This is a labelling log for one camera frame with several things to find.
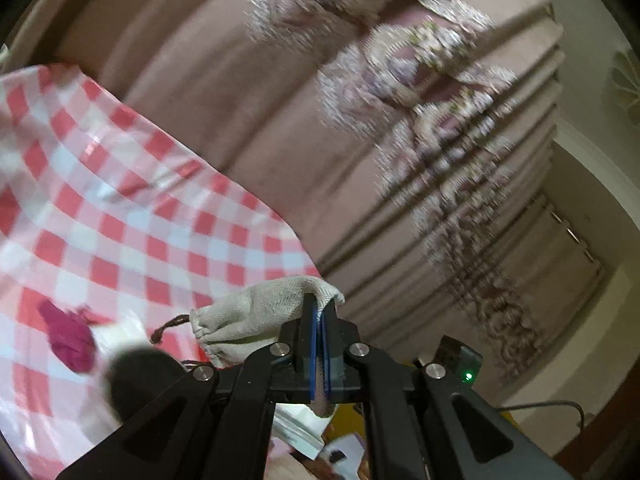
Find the magenta cloth ball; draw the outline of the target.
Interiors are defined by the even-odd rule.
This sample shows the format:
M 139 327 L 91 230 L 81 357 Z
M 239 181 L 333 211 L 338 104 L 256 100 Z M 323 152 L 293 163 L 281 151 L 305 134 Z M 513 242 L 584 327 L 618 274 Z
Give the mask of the magenta cloth ball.
M 62 310 L 51 300 L 43 300 L 38 312 L 53 354 L 72 372 L 90 373 L 96 365 L 96 342 L 88 309 Z

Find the pink curtain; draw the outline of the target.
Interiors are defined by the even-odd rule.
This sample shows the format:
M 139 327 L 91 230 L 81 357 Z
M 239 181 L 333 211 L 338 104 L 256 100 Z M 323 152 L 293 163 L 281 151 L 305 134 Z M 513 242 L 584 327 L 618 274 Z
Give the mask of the pink curtain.
M 553 0 L 43 0 L 58 58 L 296 232 L 395 358 L 445 334 L 503 401 L 598 267 L 540 197 L 561 93 Z

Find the red white checkered tablecloth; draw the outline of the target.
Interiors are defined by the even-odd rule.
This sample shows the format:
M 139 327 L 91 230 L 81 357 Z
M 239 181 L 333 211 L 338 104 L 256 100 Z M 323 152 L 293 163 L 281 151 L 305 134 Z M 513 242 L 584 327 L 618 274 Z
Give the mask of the red white checkered tablecloth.
M 267 205 L 76 67 L 1 79 L 1 431 L 52 479 L 84 454 L 91 386 L 51 351 L 43 301 L 147 330 L 270 278 L 314 274 Z

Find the beige drawstring pouch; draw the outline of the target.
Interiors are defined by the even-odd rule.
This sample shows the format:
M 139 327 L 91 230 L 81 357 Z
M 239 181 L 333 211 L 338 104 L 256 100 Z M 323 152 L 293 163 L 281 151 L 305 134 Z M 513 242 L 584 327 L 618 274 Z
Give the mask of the beige drawstring pouch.
M 276 342 L 283 324 L 302 316 L 307 295 L 314 296 L 319 312 L 330 304 L 339 307 L 345 302 L 344 295 L 321 278 L 276 278 L 172 318 L 154 330 L 151 342 L 159 344 L 169 327 L 189 324 L 196 343 L 214 367 L 238 365 L 254 351 Z

